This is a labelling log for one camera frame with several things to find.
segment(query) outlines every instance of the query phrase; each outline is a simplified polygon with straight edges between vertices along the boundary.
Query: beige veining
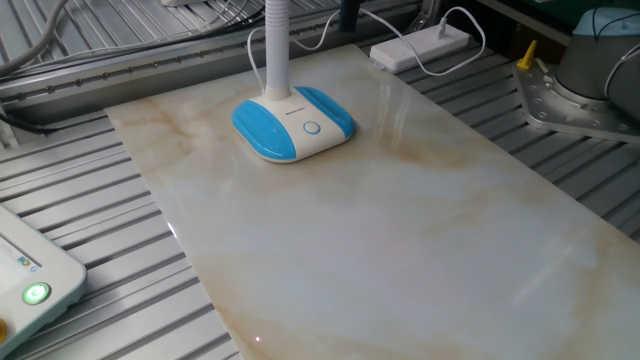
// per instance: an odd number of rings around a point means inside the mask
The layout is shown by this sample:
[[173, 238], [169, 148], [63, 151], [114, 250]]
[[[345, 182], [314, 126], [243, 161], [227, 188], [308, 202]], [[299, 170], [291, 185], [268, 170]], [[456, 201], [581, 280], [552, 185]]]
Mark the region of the beige veining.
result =
[[245, 360], [640, 354], [640, 247], [354, 46], [292, 62], [354, 117], [299, 163], [244, 73], [108, 109]]

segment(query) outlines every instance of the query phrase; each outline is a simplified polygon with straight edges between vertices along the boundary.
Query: power button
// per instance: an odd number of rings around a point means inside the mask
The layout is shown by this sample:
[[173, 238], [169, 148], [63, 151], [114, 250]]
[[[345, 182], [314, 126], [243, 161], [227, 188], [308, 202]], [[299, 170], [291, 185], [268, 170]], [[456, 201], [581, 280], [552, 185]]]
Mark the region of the power button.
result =
[[28, 305], [37, 305], [47, 300], [51, 294], [51, 286], [47, 283], [35, 283], [22, 293], [22, 300]]
[[7, 337], [7, 323], [0, 319], [0, 344], [4, 342], [4, 338]]

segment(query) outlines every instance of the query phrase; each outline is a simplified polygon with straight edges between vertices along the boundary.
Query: white cable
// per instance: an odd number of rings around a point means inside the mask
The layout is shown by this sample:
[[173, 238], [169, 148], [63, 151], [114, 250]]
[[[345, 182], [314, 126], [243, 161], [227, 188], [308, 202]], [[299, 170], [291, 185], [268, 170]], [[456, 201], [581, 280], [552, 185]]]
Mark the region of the white cable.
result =
[[309, 50], [309, 51], [314, 51], [314, 50], [318, 50], [320, 48], [320, 46], [322, 46], [322, 43], [324, 43], [324, 37], [327, 35], [327, 30], [329, 29], [329, 24], [331, 23], [331, 20], [333, 20], [333, 18], [338, 15], [340, 13], [340, 10], [336, 11], [333, 13], [333, 15], [329, 16], [329, 20], [327, 20], [327, 24], [324, 26], [324, 31], [322, 32], [322, 37], [320, 38], [320, 42], [318, 43], [318, 45], [314, 46], [314, 47], [307, 47], [305, 45], [303, 45], [301, 42], [299, 42], [298, 40], [289, 37], [294, 43], [298, 44], [298, 46], [300, 46], [301, 48], [305, 49], [305, 50]]
[[547, 64], [544, 63], [544, 61], [542, 61], [542, 59], [540, 58], [533, 58], [533, 61], [535, 61], [538, 66], [540, 67], [540, 70], [542, 70], [543, 73], [548, 73], [549, 72], [549, 68], [547, 67]]
[[260, 77], [260, 73], [258, 72], [258, 67], [256, 66], [255, 61], [253, 61], [253, 53], [251, 52], [251, 37], [253, 36], [253, 33], [255, 33], [258, 30], [264, 30], [264, 28], [259, 27], [259, 28], [253, 29], [253, 31], [249, 33], [249, 37], [247, 38], [247, 52], [249, 53], [249, 61], [251, 62], [253, 73], [256, 74], [256, 77], [258, 78], [258, 83], [260, 83], [260, 91], [262, 91], [262, 93], [264, 94], [264, 91], [265, 91], [264, 83], [262, 82], [262, 78]]
[[422, 65], [422, 61], [420, 61], [420, 57], [418, 56], [418, 52], [416, 51], [416, 49], [413, 47], [413, 45], [411, 45], [405, 38], [404, 36], [402, 36], [402, 34], [393, 27], [393, 25], [389, 24], [387, 21], [385, 21], [384, 19], [380, 18], [379, 16], [372, 14], [370, 11], [365, 10], [365, 9], [360, 9], [360, 12], [369, 15], [370, 17], [372, 17], [373, 19], [381, 22], [382, 24], [384, 24], [386, 27], [388, 27], [391, 31], [393, 31], [396, 35], [398, 35], [398, 38], [400, 38], [400, 40], [402, 40], [402, 42], [409, 48], [411, 49], [411, 51], [413, 52], [413, 56], [416, 58], [416, 60], [418, 61], [418, 65], [420, 65], [420, 68], [422, 69], [422, 71], [424, 71], [426, 74], [431, 75], [431, 76], [443, 76], [443, 75], [447, 75], [452, 71], [458, 70], [461, 67], [471, 63], [472, 61], [476, 60], [478, 57], [480, 57], [480, 55], [482, 55], [482, 53], [484, 52], [484, 48], [487, 45], [487, 38], [484, 34], [484, 31], [482, 31], [482, 28], [480, 27], [480, 25], [478, 25], [478, 22], [476, 21], [476, 19], [473, 17], [473, 15], [471, 15], [471, 13], [469, 13], [467, 11], [467, 9], [462, 8], [460, 6], [456, 6], [456, 7], [452, 7], [451, 9], [449, 9], [449, 11], [447, 11], [446, 14], [444, 14], [444, 19], [447, 18], [447, 16], [449, 15], [449, 13], [451, 13], [453, 10], [458, 10], [458, 11], [462, 11], [463, 13], [465, 13], [469, 19], [471, 19], [471, 22], [473, 22], [473, 25], [476, 26], [476, 29], [478, 29], [478, 31], [480, 32], [480, 36], [482, 36], [482, 49], [480, 49], [480, 52], [478, 52], [478, 54], [476, 54], [475, 56], [473, 56], [472, 58], [470, 58], [469, 60], [463, 61], [460, 64], [452, 67], [451, 69], [442, 72], [442, 73], [432, 73], [430, 71], [428, 71], [427, 69], [424, 68], [424, 66]]
[[618, 61], [613, 67], [613, 70], [611, 70], [611, 73], [609, 73], [607, 82], [604, 84], [604, 96], [607, 99], [609, 98], [609, 88], [611, 87], [611, 81], [613, 81], [613, 77], [618, 72], [618, 69], [620, 69], [620, 66], [638, 55], [640, 55], [640, 44], [634, 46], [631, 50], [624, 54], [624, 56], [620, 58], [620, 61]]

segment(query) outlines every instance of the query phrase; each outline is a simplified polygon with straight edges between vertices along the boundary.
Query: marble slab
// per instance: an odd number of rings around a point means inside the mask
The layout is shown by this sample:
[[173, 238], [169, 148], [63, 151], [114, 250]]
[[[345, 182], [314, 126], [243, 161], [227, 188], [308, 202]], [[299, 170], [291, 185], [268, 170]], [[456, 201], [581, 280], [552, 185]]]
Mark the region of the marble slab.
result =
[[243, 73], [109, 117], [245, 360], [640, 358], [640, 246], [357, 47], [292, 61], [347, 143], [256, 156]]

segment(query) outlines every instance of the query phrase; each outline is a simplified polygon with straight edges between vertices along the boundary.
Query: wire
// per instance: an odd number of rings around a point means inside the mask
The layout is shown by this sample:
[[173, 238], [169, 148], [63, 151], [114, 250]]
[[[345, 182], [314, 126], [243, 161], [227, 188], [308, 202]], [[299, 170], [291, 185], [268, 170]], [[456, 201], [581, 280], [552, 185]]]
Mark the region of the wire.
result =
[[49, 45], [49, 42], [51, 42], [51, 40], [55, 36], [58, 17], [60, 16], [62, 10], [64, 10], [64, 6], [67, 1], [69, 0], [58, 0], [58, 2], [55, 4], [53, 10], [51, 11], [51, 16], [49, 16], [49, 19], [47, 20], [47, 24], [45, 26], [42, 37], [31, 47], [31, 49], [27, 50], [27, 52], [18, 56], [17, 58], [5, 63], [4, 65], [0, 65], [0, 78], [18, 70], [24, 64], [27, 64], [29, 61], [40, 55], [42, 51], [44, 51], [44, 49]]
[[20, 120], [11, 119], [8, 116], [5, 116], [2, 112], [0, 112], [0, 121], [3, 121], [15, 128], [18, 128], [36, 135], [49, 135], [51, 133], [64, 129], [64, 128], [43, 128], [43, 127], [35, 126], [32, 124], [22, 122]]
[[638, 55], [640, 55], [640, 44], [636, 45], [631, 50], [629, 50], [626, 54], [624, 54], [624, 56], [620, 58], [620, 61], [618, 61], [616, 65], [613, 67], [613, 70], [611, 70], [611, 73], [607, 78], [607, 82], [604, 85], [604, 96], [607, 99], [609, 98], [609, 89], [611, 87], [611, 82], [613, 81], [614, 76], [616, 75], [616, 73], [618, 72], [622, 64], [626, 63], [627, 61], [633, 59]]
[[[197, 37], [218, 35], [219, 32], [223, 31], [226, 28], [230, 28], [233, 25], [238, 25], [241, 23], [246, 24], [248, 21], [251, 21], [251, 19], [254, 18], [256, 15], [260, 15], [264, 9], [264, 7], [262, 7], [260, 10], [258, 10], [256, 13], [252, 14], [251, 16], [247, 17], [246, 19], [241, 20], [236, 24], [230, 25], [230, 23], [233, 22], [246, 8], [248, 0], [244, 0], [244, 2], [242, 3], [242, 6], [240, 6], [238, 12], [232, 18], [227, 20], [224, 25], [211, 29], [210, 26], [213, 25], [215, 22], [217, 22], [217, 20], [220, 18], [222, 13], [224, 13], [224, 11], [227, 10], [227, 7], [229, 6], [230, 3], [231, 3], [230, 0], [227, 1], [224, 8], [217, 14], [216, 17], [214, 17], [205, 25], [197, 29], [187, 30], [180, 33], [176, 33], [176, 34], [170, 34], [170, 35], [167, 35], [158, 39], [146, 41], [140, 44], [124, 45], [124, 46], [118, 46], [118, 47], [105, 47], [105, 48], [97, 48], [97, 49], [82, 51], [73, 55], [66, 56], [62, 59], [52, 60], [52, 61], [48, 61], [48, 62], [44, 62], [44, 63], [32, 65], [32, 66], [27, 66], [19, 70], [16, 69], [14, 74], [21, 74], [27, 71], [33, 71], [37, 69], [42, 69], [44, 67], [51, 67], [54, 65], [65, 64], [73, 61], [93, 60], [93, 59], [101, 58], [105, 56], [115, 56], [115, 55], [120, 55], [120, 54], [134, 52], [134, 51], [148, 50], [148, 49], [152, 49], [152, 48], [156, 48], [164, 45], [175, 44], [183, 41], [189, 41]], [[0, 78], [6, 75], [8, 74], [0, 73]]]
[[478, 25], [478, 22], [476, 21], [476, 19], [473, 17], [473, 15], [471, 15], [471, 13], [469, 13], [469, 11], [467, 11], [467, 9], [459, 7], [459, 6], [455, 6], [452, 7], [451, 9], [449, 9], [449, 11], [447, 11], [446, 14], [444, 14], [443, 17], [443, 21], [441, 22], [441, 24], [446, 23], [446, 19], [447, 16], [454, 10], [458, 10], [458, 11], [462, 11], [463, 13], [465, 13], [469, 19], [471, 19], [471, 22], [473, 22], [473, 25], [476, 26], [476, 29], [478, 29], [478, 31], [480, 32], [480, 36], [482, 36], [482, 49], [480, 49], [480, 52], [478, 52], [475, 56], [473, 56], [472, 58], [465, 60], [463, 62], [461, 62], [460, 64], [452, 67], [451, 69], [442, 72], [442, 73], [432, 73], [430, 71], [428, 71], [427, 69], [424, 68], [424, 66], [422, 65], [422, 61], [420, 61], [420, 57], [418, 56], [418, 52], [416, 51], [416, 49], [413, 47], [413, 45], [411, 45], [405, 38], [404, 36], [402, 36], [402, 34], [393, 27], [393, 25], [389, 24], [387, 21], [385, 21], [384, 19], [378, 17], [377, 15], [374, 15], [373, 13], [371, 13], [368, 10], [365, 9], [360, 9], [360, 12], [369, 15], [370, 17], [372, 17], [373, 19], [381, 22], [382, 24], [384, 24], [386, 27], [388, 27], [391, 31], [393, 31], [396, 35], [398, 35], [398, 38], [400, 38], [400, 40], [402, 40], [402, 42], [413, 52], [413, 56], [416, 58], [416, 60], [418, 61], [418, 65], [420, 65], [420, 68], [422, 69], [422, 71], [424, 71], [427, 75], [431, 75], [431, 76], [443, 76], [443, 75], [447, 75], [449, 73], [451, 73], [452, 71], [458, 70], [461, 67], [468, 65], [469, 63], [471, 63], [472, 61], [476, 60], [477, 58], [480, 57], [480, 55], [482, 55], [482, 53], [484, 52], [484, 48], [487, 45], [487, 38], [484, 34], [484, 31], [482, 31], [482, 28], [480, 27], [480, 25]]
[[600, 9], [600, 6], [596, 6], [591, 13], [591, 28], [593, 29], [593, 40], [596, 43], [598, 42], [598, 34], [596, 32], [596, 12], [598, 12], [598, 9]]
[[320, 38], [320, 42], [318, 43], [318, 45], [314, 46], [314, 47], [307, 47], [305, 45], [303, 45], [301, 42], [299, 42], [298, 40], [290, 37], [290, 39], [298, 44], [298, 46], [300, 46], [301, 48], [305, 49], [305, 50], [309, 50], [309, 51], [314, 51], [314, 50], [318, 50], [320, 48], [320, 46], [322, 46], [322, 43], [324, 43], [324, 37], [327, 35], [327, 30], [329, 29], [329, 25], [331, 24], [331, 20], [333, 20], [333, 18], [338, 15], [340, 13], [340, 10], [334, 12], [331, 16], [329, 16], [329, 20], [327, 20], [327, 23], [324, 26], [324, 31], [322, 32], [322, 37]]
[[[333, 14], [331, 14], [331, 16], [329, 16], [329, 19], [327, 20], [327, 23], [324, 25], [324, 31], [322, 32], [322, 37], [320, 38], [320, 42], [318, 43], [318, 45], [316, 45], [314, 47], [307, 47], [307, 46], [305, 46], [304, 44], [300, 43], [298, 40], [296, 40], [296, 39], [294, 39], [292, 37], [289, 37], [289, 39], [291, 39], [294, 43], [298, 44], [298, 46], [300, 46], [301, 48], [303, 48], [305, 50], [309, 50], [309, 51], [318, 50], [320, 48], [320, 46], [322, 46], [322, 44], [324, 43], [324, 38], [327, 35], [327, 30], [329, 29], [329, 25], [331, 24], [331, 20], [333, 20], [333, 18], [336, 15], [338, 15], [339, 13], [340, 13], [340, 10], [334, 12]], [[253, 37], [253, 34], [258, 30], [263, 30], [263, 28], [256, 28], [251, 33], [249, 33], [249, 36], [247, 37], [247, 52], [249, 54], [249, 62], [251, 63], [251, 67], [253, 68], [253, 73], [256, 75], [256, 78], [258, 78], [258, 83], [260, 83], [260, 90], [264, 94], [266, 89], [264, 87], [264, 83], [262, 82], [262, 77], [260, 77], [260, 73], [258, 72], [258, 67], [256, 66], [256, 63], [253, 60], [253, 52], [251, 52], [251, 38]]]
[[603, 26], [603, 27], [600, 29], [600, 31], [598, 31], [598, 34], [596, 35], [596, 42], [598, 42], [598, 40], [600, 40], [600, 35], [602, 35], [602, 32], [604, 31], [604, 29], [606, 29], [609, 25], [615, 24], [615, 23], [617, 23], [618, 21], [624, 21], [624, 20], [630, 19], [630, 18], [635, 17], [635, 16], [640, 16], [640, 13], [627, 15], [627, 16], [625, 16], [625, 17], [621, 17], [620, 19], [616, 19], [616, 20], [611, 20], [611, 21], [609, 21], [608, 23], [606, 23], [606, 24], [605, 24], [605, 26]]
[[258, 30], [264, 30], [264, 29], [259, 27], [259, 28], [253, 29], [253, 31], [249, 33], [249, 37], [247, 38], [247, 52], [249, 53], [249, 62], [251, 62], [253, 73], [256, 74], [256, 77], [258, 78], [258, 83], [260, 83], [260, 91], [262, 91], [262, 93], [264, 94], [265, 92], [264, 83], [262, 82], [262, 78], [260, 77], [260, 73], [258, 72], [258, 67], [256, 66], [255, 61], [253, 61], [253, 53], [251, 52], [251, 37]]

